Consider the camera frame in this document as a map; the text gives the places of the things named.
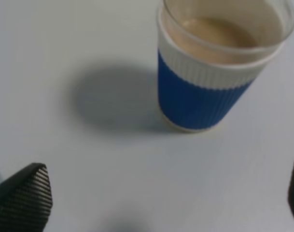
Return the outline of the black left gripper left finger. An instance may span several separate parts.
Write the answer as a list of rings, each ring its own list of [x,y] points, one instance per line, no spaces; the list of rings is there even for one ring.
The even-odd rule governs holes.
[[[0,183],[0,232],[42,232],[52,207],[47,167],[31,163]]]

